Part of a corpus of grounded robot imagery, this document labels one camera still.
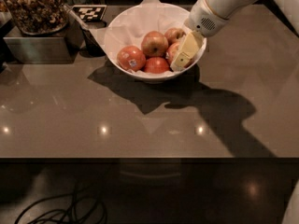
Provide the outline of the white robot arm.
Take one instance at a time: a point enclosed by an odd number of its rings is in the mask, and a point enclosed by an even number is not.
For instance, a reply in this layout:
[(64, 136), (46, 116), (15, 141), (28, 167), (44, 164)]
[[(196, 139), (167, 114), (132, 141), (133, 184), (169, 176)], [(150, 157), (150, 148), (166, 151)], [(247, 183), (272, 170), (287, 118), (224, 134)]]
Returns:
[[(197, 0), (185, 21), (188, 33), (179, 42), (170, 67), (182, 71), (197, 55), (205, 37), (219, 32), (240, 8), (258, 0)], [(299, 33), (299, 0), (274, 0), (294, 31)]]

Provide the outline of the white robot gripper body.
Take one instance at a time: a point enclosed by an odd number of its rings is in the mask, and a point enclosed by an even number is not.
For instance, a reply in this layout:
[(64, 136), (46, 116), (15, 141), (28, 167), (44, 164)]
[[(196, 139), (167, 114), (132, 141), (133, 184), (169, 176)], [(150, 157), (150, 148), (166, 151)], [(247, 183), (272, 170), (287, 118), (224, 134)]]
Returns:
[(196, 31), (204, 37), (211, 37), (227, 23), (227, 19), (222, 18), (213, 11), (208, 0), (197, 0), (192, 6), (184, 25), (191, 31)]

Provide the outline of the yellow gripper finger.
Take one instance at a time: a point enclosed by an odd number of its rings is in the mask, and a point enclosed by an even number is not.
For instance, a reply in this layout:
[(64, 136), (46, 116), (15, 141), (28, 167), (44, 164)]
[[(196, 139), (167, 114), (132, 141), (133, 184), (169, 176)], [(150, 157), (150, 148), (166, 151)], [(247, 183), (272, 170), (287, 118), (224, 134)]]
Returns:
[(170, 64), (171, 69), (180, 72), (187, 68), (203, 46), (204, 37), (199, 32), (192, 31), (186, 34), (179, 42), (178, 51)]

